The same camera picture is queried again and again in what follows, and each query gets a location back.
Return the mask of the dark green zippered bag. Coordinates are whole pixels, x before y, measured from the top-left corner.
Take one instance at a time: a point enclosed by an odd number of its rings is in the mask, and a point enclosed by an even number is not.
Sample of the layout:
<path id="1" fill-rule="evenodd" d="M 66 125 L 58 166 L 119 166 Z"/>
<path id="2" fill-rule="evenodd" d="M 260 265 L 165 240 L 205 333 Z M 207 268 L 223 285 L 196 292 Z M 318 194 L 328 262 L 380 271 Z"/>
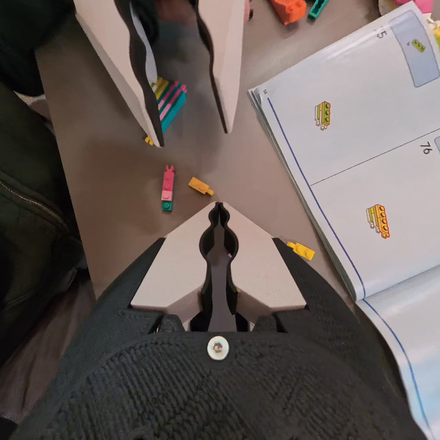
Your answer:
<path id="1" fill-rule="evenodd" d="M 2 363 L 85 257 L 55 136 L 4 84 L 0 104 Z"/>

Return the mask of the dark cloth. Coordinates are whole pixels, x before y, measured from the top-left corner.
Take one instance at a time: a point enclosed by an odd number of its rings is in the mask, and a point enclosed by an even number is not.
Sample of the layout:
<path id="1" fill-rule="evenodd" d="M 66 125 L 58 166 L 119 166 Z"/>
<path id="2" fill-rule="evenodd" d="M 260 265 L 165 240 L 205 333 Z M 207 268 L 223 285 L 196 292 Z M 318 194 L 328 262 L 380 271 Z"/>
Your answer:
<path id="1" fill-rule="evenodd" d="M 43 95 L 35 52 L 73 10 L 74 2 L 64 0 L 0 2 L 0 76 L 9 89 L 25 96 Z"/>

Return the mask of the lego instruction booklet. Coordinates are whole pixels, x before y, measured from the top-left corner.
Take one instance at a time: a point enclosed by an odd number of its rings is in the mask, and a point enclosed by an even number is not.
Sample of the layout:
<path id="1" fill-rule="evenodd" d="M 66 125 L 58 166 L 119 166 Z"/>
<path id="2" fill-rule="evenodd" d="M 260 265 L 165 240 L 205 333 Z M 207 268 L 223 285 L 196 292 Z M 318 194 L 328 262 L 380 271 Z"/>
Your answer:
<path id="1" fill-rule="evenodd" d="M 440 438 L 439 48 L 406 3 L 248 95 L 347 290 Z"/>

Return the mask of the long teal lego piece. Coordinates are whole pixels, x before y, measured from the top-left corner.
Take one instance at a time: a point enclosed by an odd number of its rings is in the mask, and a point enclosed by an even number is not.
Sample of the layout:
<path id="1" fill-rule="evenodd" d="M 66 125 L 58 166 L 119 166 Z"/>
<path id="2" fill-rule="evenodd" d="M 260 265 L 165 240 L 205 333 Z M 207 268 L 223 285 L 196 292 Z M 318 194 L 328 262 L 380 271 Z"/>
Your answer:
<path id="1" fill-rule="evenodd" d="M 313 21 L 316 20 L 328 2 L 328 0 L 316 0 L 308 13 L 308 19 Z"/>

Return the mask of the yellow lego clip plate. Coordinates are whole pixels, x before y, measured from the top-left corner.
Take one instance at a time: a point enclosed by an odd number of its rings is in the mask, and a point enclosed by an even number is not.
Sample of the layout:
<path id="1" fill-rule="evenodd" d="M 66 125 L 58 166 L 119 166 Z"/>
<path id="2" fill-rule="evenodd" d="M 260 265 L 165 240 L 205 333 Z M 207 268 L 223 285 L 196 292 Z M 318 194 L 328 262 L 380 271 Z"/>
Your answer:
<path id="1" fill-rule="evenodd" d="M 204 182 L 202 182 L 201 180 L 192 177 L 188 183 L 188 186 L 190 188 L 195 189 L 196 191 L 198 191 L 199 193 L 203 194 L 203 195 L 209 195 L 209 196 L 213 196 L 214 192 L 213 190 L 210 188 L 210 186 L 208 184 L 205 184 Z"/>
<path id="2" fill-rule="evenodd" d="M 305 258 L 308 261 L 311 261 L 315 255 L 315 251 L 311 250 L 310 248 L 308 248 L 305 245 L 302 245 L 298 242 L 294 243 L 294 242 L 288 241 L 287 246 L 289 248 L 291 248 L 294 251 L 294 253 Z"/>

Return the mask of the pink lego bird model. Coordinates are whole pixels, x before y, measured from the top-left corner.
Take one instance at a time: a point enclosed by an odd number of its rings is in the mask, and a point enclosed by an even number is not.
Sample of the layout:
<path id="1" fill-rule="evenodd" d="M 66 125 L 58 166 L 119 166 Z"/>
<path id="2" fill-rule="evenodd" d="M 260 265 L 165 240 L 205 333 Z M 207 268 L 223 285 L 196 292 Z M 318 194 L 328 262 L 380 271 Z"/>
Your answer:
<path id="1" fill-rule="evenodd" d="M 414 2 L 422 14 L 432 14 L 435 2 L 434 0 L 378 0 L 378 9 L 381 15 L 387 14 L 400 6 Z"/>

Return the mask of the orange lego piece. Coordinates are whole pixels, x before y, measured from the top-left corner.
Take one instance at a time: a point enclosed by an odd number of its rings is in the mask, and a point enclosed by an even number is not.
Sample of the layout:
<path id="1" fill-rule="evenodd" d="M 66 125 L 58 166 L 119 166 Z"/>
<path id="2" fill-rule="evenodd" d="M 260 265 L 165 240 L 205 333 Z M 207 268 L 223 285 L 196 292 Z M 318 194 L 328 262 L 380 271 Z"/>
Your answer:
<path id="1" fill-rule="evenodd" d="M 307 4 L 304 0 L 270 0 L 283 25 L 297 22 L 305 16 Z"/>

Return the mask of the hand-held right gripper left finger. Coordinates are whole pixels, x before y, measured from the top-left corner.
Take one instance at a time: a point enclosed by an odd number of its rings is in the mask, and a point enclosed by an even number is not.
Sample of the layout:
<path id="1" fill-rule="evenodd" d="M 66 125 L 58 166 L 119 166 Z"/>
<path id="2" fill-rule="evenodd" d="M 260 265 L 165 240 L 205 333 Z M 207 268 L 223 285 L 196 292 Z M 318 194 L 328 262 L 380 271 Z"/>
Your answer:
<path id="1" fill-rule="evenodd" d="M 209 204 L 166 235 L 131 300 L 133 308 L 177 315 L 192 331 L 208 330 L 212 273 L 207 254 L 215 243 L 219 207 L 219 202 Z"/>

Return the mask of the lime and yellow lego piece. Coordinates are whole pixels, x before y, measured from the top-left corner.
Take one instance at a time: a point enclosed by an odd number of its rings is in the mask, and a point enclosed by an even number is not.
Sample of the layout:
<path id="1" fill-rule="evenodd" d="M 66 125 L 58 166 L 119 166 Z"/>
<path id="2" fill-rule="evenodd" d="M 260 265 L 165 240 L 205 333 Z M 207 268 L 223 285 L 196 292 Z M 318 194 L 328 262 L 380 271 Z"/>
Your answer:
<path id="1" fill-rule="evenodd" d="M 426 19 L 426 21 L 428 23 L 428 29 L 434 36 L 438 48 L 440 48 L 440 20 L 433 20 L 429 17 Z"/>

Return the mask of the pink and teal lego piece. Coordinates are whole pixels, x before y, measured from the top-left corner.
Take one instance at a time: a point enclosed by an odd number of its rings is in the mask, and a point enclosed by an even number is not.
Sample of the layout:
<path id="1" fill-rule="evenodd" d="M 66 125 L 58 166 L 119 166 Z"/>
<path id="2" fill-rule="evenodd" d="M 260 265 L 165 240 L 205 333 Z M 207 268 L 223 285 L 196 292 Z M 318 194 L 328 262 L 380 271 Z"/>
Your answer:
<path id="1" fill-rule="evenodd" d="M 174 166 L 166 165 L 166 169 L 163 173 L 163 182 L 162 182 L 162 195 L 161 195 L 162 211 L 172 212 L 173 210 L 174 179 L 175 179 Z"/>

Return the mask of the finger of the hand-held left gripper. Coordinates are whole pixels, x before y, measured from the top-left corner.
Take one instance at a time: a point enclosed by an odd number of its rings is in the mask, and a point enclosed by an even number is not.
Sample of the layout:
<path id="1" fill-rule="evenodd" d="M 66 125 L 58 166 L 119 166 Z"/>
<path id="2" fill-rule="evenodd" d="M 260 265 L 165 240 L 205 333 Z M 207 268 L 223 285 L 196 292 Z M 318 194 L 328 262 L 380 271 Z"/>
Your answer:
<path id="1" fill-rule="evenodd" d="M 153 145 L 164 146 L 152 50 L 155 1 L 75 0 L 76 18 L 135 119 Z"/>
<path id="2" fill-rule="evenodd" d="M 209 75 L 223 130 L 233 129 L 242 64 L 245 0 L 196 1 L 199 34 L 210 62 Z"/>

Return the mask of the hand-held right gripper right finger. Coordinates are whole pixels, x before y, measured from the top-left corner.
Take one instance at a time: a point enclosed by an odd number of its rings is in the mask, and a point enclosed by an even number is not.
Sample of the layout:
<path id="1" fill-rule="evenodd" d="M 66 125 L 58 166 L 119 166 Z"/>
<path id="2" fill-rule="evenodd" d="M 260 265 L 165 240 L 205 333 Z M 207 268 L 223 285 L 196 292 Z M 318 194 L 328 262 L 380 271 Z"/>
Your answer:
<path id="1" fill-rule="evenodd" d="M 238 332 L 260 316 L 302 310 L 306 300 L 276 240 L 228 203 L 220 203 L 223 245 L 229 255 L 226 298 Z"/>

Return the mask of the striped lego plate assembly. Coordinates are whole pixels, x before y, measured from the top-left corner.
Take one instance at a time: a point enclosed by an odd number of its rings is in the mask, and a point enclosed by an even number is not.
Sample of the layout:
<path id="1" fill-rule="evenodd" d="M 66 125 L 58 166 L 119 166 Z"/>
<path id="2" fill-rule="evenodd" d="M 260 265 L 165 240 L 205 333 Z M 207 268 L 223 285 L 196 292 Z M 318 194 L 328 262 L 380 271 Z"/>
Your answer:
<path id="1" fill-rule="evenodd" d="M 157 77 L 151 88 L 157 98 L 162 132 L 165 132 L 187 99 L 187 86 L 179 81 Z"/>

